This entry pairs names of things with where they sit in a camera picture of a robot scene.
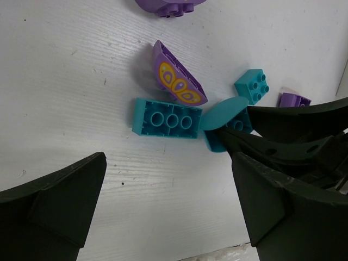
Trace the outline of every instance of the teal 2x2 brick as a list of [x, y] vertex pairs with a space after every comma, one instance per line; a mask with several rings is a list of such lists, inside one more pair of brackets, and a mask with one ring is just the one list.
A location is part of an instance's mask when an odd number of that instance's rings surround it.
[[197, 139], [202, 109], [136, 99], [132, 131], [143, 136]]
[[255, 105], [270, 90], [266, 75], [261, 69], [248, 70], [234, 86], [238, 95], [247, 98], [251, 105]]

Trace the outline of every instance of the white table surface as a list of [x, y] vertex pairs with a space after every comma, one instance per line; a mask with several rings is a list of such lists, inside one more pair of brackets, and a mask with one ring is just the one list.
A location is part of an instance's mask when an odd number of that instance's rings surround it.
[[108, 168], [78, 260], [179, 260], [248, 242], [227, 153], [131, 131], [153, 88], [160, 39], [203, 85], [204, 109], [264, 69], [275, 106], [289, 87], [334, 100], [348, 58], [348, 1], [207, 0], [159, 19], [133, 0], [0, 1], [0, 190], [94, 152]]

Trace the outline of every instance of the black plastic claw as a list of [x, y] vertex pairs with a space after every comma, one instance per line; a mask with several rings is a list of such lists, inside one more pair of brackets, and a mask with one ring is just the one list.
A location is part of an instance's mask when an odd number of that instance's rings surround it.
[[105, 171], [104, 153], [95, 153], [0, 192], [1, 258], [76, 260], [86, 242]]
[[348, 198], [241, 152], [232, 169], [252, 246], [262, 261], [346, 260]]
[[310, 142], [348, 128], [348, 98], [307, 107], [247, 109], [254, 130], [277, 142]]
[[284, 144], [222, 127], [215, 130], [228, 153], [243, 152], [268, 167], [321, 188], [344, 177], [348, 147], [332, 136], [301, 144]]

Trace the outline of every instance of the purple brick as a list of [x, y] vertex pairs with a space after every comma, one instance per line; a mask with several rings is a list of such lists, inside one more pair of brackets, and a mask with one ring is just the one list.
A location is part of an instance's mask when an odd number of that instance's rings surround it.
[[310, 106], [311, 100], [297, 94], [283, 93], [279, 100], [279, 107], [304, 107]]
[[160, 88], [169, 91], [174, 100], [188, 106], [208, 102], [200, 83], [160, 41], [153, 46], [153, 61]]
[[185, 13], [191, 13], [195, 6], [206, 0], [135, 0], [137, 4], [149, 13], [155, 13], [159, 17], [168, 18], [171, 15], [181, 17]]

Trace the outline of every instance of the yellow butterfly wing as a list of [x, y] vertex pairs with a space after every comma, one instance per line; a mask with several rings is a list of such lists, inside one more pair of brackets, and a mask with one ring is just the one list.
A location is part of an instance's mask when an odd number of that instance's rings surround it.
[[176, 80], [175, 71], [169, 63], [163, 62], [159, 67], [159, 78], [164, 86], [171, 89]]
[[172, 92], [178, 94], [187, 89], [187, 82], [184, 79], [177, 79], [171, 86]]
[[198, 103], [201, 101], [201, 96], [195, 91], [185, 90], [178, 95], [179, 100], [186, 103]]

